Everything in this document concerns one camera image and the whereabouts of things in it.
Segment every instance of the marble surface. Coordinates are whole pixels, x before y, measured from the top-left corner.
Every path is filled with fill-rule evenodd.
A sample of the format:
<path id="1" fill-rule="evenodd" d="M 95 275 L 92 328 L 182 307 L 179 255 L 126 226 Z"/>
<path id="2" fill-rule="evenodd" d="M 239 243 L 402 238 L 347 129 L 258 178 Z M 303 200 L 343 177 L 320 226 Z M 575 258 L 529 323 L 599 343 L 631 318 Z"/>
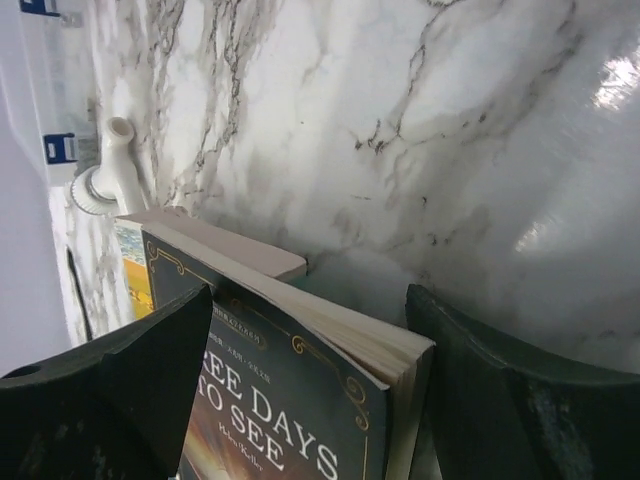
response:
<path id="1" fill-rule="evenodd" d="M 640 372 L 637 2 L 92 0 L 89 21 L 150 204 L 302 254 L 306 288 L 384 320 L 419 282 Z M 130 321 L 111 221 L 52 209 L 98 333 Z"/>

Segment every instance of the gold corner ornament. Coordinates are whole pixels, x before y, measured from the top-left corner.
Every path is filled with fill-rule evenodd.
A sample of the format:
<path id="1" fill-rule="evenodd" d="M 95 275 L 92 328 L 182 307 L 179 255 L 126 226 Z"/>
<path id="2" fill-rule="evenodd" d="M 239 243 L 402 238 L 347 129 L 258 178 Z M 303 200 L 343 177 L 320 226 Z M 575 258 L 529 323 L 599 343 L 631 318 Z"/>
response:
<path id="1" fill-rule="evenodd" d="M 359 414 L 356 415 L 356 425 L 363 432 L 369 430 L 369 412 L 365 411 L 364 409 L 364 404 L 367 400 L 367 393 L 360 382 L 358 382 L 358 380 L 350 375 L 344 378 L 340 374 L 340 369 L 335 363 L 333 363 L 325 355 L 320 353 L 316 348 L 309 345 L 309 343 L 307 343 L 307 341 L 300 335 L 295 335 L 291 339 L 291 346 L 298 355 L 309 352 L 322 363 L 331 367 L 331 369 L 336 374 L 336 377 L 338 377 L 340 386 L 342 386 L 342 389 L 346 393 L 347 397 L 359 412 Z"/>

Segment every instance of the white plastic pipe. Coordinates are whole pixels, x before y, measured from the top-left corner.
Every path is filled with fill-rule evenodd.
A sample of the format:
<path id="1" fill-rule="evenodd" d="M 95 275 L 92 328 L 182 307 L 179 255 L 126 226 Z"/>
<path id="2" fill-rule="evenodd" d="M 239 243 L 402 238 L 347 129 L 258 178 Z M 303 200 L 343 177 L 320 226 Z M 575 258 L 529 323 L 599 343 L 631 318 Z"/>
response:
<path id="1" fill-rule="evenodd" d="M 129 153 L 133 136 L 133 125 L 126 118 L 110 118 L 102 134 L 100 167 L 91 178 L 95 193 L 107 200 L 115 200 L 120 215 L 146 209 L 138 171 Z"/>

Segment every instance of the blue latch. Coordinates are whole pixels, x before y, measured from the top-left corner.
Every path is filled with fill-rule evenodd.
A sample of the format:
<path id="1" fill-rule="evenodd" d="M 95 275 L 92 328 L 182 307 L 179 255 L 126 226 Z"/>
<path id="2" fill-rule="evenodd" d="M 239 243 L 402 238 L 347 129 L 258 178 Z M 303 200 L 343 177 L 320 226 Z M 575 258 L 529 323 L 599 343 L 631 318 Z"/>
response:
<path id="1" fill-rule="evenodd" d="M 71 150 L 67 155 L 67 148 L 65 145 L 65 139 L 75 138 L 73 133 L 58 133 L 45 135 L 42 137 L 44 140 L 44 155 L 47 158 L 48 165 L 56 165 L 60 163 L 73 163 L 77 159 L 75 158 L 75 152 L 73 143 L 69 145 Z"/>
<path id="2" fill-rule="evenodd" d="M 56 0 L 49 0 L 52 10 L 56 9 Z M 45 17 L 59 17 L 55 11 L 47 10 L 47 0 L 20 0 L 20 10 L 33 15 L 44 15 Z"/>

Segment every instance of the book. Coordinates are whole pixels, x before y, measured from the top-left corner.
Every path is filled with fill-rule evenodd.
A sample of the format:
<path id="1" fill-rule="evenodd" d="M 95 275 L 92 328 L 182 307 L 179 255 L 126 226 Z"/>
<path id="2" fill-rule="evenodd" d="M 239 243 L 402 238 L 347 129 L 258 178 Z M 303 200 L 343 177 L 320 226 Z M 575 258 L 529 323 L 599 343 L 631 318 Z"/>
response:
<path id="1" fill-rule="evenodd" d="M 154 304 L 208 284 L 181 480 L 406 480 L 433 342 L 143 225 Z"/>
<path id="2" fill-rule="evenodd" d="M 292 281 L 306 274 L 304 258 L 191 218 L 182 207 L 159 207 L 119 216 L 115 218 L 115 230 L 136 320 L 149 315 L 155 308 L 141 231 L 142 225 L 154 221 L 186 232 L 207 247 L 282 281 Z"/>

